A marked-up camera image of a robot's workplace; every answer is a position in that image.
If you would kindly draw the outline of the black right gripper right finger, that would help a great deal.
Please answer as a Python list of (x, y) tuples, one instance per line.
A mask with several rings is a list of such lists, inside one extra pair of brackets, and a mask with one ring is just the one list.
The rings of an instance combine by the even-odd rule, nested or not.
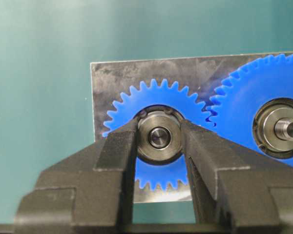
[(293, 167), (187, 120), (181, 131), (197, 222), (233, 234), (293, 234)]

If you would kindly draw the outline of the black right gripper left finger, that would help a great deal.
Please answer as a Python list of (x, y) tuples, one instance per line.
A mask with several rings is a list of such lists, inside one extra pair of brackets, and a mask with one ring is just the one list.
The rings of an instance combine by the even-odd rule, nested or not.
[(138, 122), (41, 172), (15, 217), (17, 234), (113, 234), (132, 222)]

